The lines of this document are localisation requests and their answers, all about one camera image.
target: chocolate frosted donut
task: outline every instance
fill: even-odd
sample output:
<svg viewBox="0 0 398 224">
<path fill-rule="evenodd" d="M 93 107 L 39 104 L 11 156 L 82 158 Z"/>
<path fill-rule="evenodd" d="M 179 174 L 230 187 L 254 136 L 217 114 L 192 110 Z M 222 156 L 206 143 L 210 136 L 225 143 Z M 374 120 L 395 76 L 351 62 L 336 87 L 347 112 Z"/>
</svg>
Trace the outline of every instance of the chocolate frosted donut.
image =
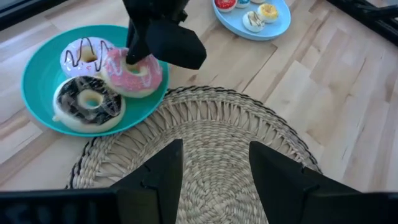
<svg viewBox="0 0 398 224">
<path fill-rule="evenodd" d="M 55 91 L 55 120 L 83 133 L 98 133 L 117 125 L 126 109 L 124 98 L 96 77 L 68 79 Z"/>
</svg>

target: pink frosted donut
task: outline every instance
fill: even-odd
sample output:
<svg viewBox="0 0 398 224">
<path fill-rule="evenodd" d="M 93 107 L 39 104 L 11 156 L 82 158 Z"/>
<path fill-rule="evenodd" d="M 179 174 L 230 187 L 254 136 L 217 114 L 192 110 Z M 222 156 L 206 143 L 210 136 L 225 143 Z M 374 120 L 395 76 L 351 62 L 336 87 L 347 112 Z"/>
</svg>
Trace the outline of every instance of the pink frosted donut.
<svg viewBox="0 0 398 224">
<path fill-rule="evenodd" d="M 101 76 L 114 91 L 133 98 L 152 94 L 162 82 L 162 67 L 151 54 L 135 65 L 126 63 L 127 48 L 107 52 Z"/>
</svg>

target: cupcake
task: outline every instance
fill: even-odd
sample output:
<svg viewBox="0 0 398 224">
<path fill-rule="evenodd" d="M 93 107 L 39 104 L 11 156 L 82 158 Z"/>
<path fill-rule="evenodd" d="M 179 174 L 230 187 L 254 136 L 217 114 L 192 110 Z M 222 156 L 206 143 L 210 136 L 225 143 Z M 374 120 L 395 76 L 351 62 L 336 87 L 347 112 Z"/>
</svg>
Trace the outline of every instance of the cupcake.
<svg viewBox="0 0 398 224">
<path fill-rule="evenodd" d="M 254 11 L 247 12 L 242 21 L 243 26 L 251 32 L 260 32 L 266 26 L 266 22 Z"/>
<path fill-rule="evenodd" d="M 232 11 L 237 2 L 237 0 L 215 0 L 216 7 L 220 12 Z"/>
<path fill-rule="evenodd" d="M 278 10 L 272 4 L 261 4 L 257 12 L 266 23 L 273 23 L 278 19 Z"/>
<path fill-rule="evenodd" d="M 250 0 L 238 0 L 238 3 L 236 3 L 236 7 L 238 8 L 245 8 L 248 7 L 250 4 Z"/>
</svg>

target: woven placemat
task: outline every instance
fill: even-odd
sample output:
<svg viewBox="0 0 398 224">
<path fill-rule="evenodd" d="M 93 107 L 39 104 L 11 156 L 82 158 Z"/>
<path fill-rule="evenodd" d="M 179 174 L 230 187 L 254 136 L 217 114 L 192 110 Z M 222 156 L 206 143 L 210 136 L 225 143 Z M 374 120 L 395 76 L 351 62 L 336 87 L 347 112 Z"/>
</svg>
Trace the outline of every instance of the woven placemat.
<svg viewBox="0 0 398 224">
<path fill-rule="evenodd" d="M 169 90 L 157 111 L 134 128 L 88 142 L 67 188 L 110 186 L 174 139 L 184 144 L 177 223 L 267 223 L 250 170 L 251 141 L 320 172 L 297 133 L 260 101 L 191 86 Z"/>
</svg>

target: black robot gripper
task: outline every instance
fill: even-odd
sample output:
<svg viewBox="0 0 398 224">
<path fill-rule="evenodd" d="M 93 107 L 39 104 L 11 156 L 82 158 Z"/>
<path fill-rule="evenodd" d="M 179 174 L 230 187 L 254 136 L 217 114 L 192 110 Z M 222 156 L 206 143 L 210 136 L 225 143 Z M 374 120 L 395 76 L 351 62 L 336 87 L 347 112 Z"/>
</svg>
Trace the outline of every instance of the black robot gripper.
<svg viewBox="0 0 398 224">
<path fill-rule="evenodd" d="M 180 27 L 188 0 L 123 0 L 129 14 L 126 63 L 135 64 L 149 54 L 180 67 L 199 69 L 206 49 L 196 33 Z"/>
<path fill-rule="evenodd" d="M 270 224 L 398 223 L 397 193 L 363 194 L 251 142 L 249 161 Z M 105 189 L 0 193 L 0 223 L 174 224 L 182 140 Z"/>
</svg>

